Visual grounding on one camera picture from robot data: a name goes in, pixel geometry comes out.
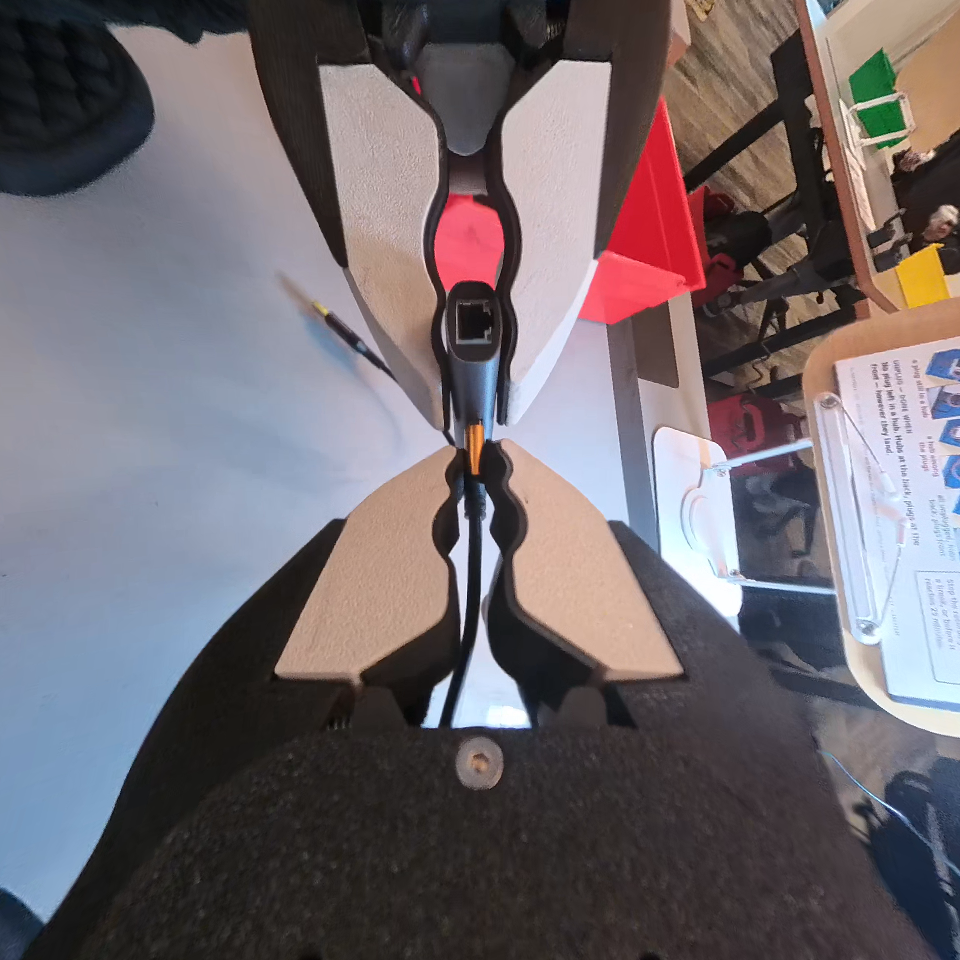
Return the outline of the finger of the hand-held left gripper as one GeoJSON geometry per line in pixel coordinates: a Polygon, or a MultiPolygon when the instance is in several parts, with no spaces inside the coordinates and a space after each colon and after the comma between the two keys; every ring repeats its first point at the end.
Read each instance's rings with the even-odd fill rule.
{"type": "Polygon", "coordinates": [[[501,172],[519,222],[507,426],[544,387],[594,279],[611,73],[608,62],[558,61],[502,122],[501,172]]]}
{"type": "Polygon", "coordinates": [[[441,131],[378,66],[318,66],[347,282],[383,359],[427,424],[445,426],[433,345],[441,296],[426,235],[442,195],[441,131]]]}

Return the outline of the red plastic bin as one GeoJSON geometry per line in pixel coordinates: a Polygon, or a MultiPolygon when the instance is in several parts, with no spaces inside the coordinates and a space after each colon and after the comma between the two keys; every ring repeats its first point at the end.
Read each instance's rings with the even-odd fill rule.
{"type": "MultiPolygon", "coordinates": [[[[504,251],[498,213],[453,194],[440,216],[435,254],[445,290],[493,283],[504,251]]],[[[706,285],[702,245],[690,210],[665,98],[585,300],[582,320],[614,325],[706,285]]]]}

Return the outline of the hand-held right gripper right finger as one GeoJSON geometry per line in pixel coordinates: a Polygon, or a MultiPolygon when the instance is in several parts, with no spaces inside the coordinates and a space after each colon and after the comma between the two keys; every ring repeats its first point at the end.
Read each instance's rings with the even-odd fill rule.
{"type": "Polygon", "coordinates": [[[673,680],[683,666],[603,513],[510,439],[484,450],[500,562],[491,652],[519,685],[673,680]]]}

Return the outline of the yellow box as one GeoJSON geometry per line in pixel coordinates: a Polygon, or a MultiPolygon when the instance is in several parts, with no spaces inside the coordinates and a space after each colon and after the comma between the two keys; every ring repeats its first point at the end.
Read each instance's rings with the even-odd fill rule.
{"type": "Polygon", "coordinates": [[[951,300],[954,293],[941,257],[944,245],[933,243],[902,259],[894,274],[909,309],[951,300]]]}

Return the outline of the instruction sheet on stand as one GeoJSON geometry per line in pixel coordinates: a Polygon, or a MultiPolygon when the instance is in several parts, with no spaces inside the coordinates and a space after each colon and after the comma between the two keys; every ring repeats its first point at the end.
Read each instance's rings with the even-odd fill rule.
{"type": "Polygon", "coordinates": [[[905,724],[934,736],[958,741],[959,714],[938,707],[896,702],[886,689],[878,649],[854,636],[846,605],[841,555],[837,545],[837,520],[829,498],[820,428],[815,408],[820,395],[834,390],[835,364],[860,356],[906,349],[946,339],[959,333],[959,300],[949,298],[926,306],[887,314],[878,312],[829,334],[810,354],[802,373],[803,402],[808,415],[815,471],[831,577],[837,597],[846,667],[872,706],[905,724]]]}

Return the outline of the clear page holder bar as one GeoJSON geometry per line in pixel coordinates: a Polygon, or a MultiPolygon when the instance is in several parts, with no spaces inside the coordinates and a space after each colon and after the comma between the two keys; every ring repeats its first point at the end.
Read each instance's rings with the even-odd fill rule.
{"type": "Polygon", "coordinates": [[[906,553],[903,494],[839,394],[819,393],[814,413],[847,620],[860,644],[879,647],[906,553]]]}

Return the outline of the black textured rounded object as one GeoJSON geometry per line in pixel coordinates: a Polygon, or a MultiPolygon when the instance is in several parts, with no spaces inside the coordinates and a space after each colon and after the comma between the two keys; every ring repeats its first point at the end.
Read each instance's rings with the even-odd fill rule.
{"type": "Polygon", "coordinates": [[[3,194],[85,188],[136,153],[154,124],[147,80],[105,23],[2,6],[3,194]]]}

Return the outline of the green box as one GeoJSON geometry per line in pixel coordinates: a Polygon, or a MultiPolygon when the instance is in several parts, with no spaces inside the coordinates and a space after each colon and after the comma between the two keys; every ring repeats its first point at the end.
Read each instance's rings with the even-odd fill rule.
{"type": "Polygon", "coordinates": [[[885,50],[880,49],[848,77],[858,123],[877,147],[892,148],[907,138],[903,102],[897,97],[897,73],[885,50]]]}

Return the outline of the grey USB hub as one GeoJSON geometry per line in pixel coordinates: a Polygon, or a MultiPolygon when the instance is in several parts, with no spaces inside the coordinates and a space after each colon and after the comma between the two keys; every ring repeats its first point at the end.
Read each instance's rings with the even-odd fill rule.
{"type": "Polygon", "coordinates": [[[503,320],[495,289],[467,280],[455,284],[446,300],[443,330],[450,378],[453,436],[466,444],[469,426],[493,434],[503,320]]]}

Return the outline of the red bag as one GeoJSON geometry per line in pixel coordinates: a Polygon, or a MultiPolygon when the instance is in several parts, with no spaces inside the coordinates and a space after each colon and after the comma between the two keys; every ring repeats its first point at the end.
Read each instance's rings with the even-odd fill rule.
{"type": "Polygon", "coordinates": [[[691,305],[701,308],[742,279],[736,260],[719,246],[714,251],[710,247],[710,239],[719,236],[721,226],[738,210],[727,194],[713,191],[706,184],[689,193],[687,201],[704,277],[702,289],[691,294],[691,305]]]}
{"type": "Polygon", "coordinates": [[[793,443],[807,435],[804,414],[752,393],[740,393],[706,405],[712,441],[727,459],[793,443]]]}

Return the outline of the printed instruction sheet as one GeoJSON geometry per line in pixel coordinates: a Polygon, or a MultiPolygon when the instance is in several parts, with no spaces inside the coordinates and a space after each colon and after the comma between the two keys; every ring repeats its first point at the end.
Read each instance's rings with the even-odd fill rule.
{"type": "Polygon", "coordinates": [[[851,627],[895,702],[959,704],[958,338],[834,366],[851,627]]]}

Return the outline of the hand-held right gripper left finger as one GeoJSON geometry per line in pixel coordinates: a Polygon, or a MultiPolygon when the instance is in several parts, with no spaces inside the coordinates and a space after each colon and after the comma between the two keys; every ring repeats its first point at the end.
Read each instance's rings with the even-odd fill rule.
{"type": "Polygon", "coordinates": [[[454,666],[462,456],[445,446],[347,516],[275,667],[277,678],[432,687],[454,666]]]}

